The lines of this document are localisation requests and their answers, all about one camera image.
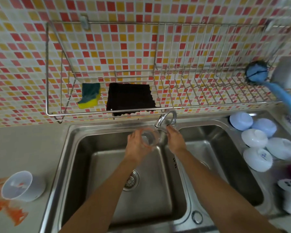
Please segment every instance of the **hand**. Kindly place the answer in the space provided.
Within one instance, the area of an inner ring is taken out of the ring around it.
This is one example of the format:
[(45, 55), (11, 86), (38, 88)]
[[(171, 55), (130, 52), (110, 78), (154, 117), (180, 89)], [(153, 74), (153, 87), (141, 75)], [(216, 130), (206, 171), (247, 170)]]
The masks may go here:
[(167, 137), (169, 149), (172, 153), (178, 155), (181, 151), (186, 150), (186, 144), (182, 135), (171, 125), (167, 126)]
[(142, 130), (136, 130), (127, 137), (127, 146), (125, 150), (126, 159), (133, 161), (138, 166), (143, 158), (152, 151), (151, 146), (146, 146), (142, 142)]

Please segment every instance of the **person's left hand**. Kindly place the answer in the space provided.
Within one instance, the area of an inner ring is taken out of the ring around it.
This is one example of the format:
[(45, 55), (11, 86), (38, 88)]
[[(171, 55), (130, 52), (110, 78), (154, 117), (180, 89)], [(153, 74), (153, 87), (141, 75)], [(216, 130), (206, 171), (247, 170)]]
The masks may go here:
[(151, 146), (146, 146), (142, 142), (141, 132), (142, 130), (136, 130), (128, 135), (125, 150), (124, 158), (133, 161), (136, 166), (138, 166), (143, 158), (152, 151)]

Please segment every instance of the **forearm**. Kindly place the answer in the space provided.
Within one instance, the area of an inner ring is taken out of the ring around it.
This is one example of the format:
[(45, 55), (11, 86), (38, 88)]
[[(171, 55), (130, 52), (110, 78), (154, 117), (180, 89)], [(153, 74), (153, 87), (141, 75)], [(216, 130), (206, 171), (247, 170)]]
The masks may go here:
[(176, 155), (198, 200), (220, 232), (279, 232), (244, 197), (211, 173), (189, 151), (181, 150)]
[(60, 233), (102, 233), (108, 230), (118, 199), (135, 163), (124, 159), (112, 175), (62, 227)]

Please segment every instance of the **faucet spout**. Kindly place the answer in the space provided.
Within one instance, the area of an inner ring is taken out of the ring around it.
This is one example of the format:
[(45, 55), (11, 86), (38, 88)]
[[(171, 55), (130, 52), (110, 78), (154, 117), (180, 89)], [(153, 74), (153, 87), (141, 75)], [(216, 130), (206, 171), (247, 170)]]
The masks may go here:
[(156, 128), (160, 128), (164, 119), (167, 117), (169, 113), (172, 113), (172, 119), (171, 119), (171, 124), (174, 125), (176, 120), (177, 120), (177, 112), (175, 110), (165, 110), (165, 114), (161, 115), (157, 122), (155, 123)]

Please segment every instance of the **sponge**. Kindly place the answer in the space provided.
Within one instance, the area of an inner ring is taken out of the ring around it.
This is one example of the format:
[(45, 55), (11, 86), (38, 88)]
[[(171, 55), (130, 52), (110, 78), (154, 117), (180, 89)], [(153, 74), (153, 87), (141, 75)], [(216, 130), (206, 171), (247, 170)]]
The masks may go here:
[(100, 83), (82, 83), (82, 99), (78, 102), (79, 108), (87, 109), (98, 105), (100, 95)]

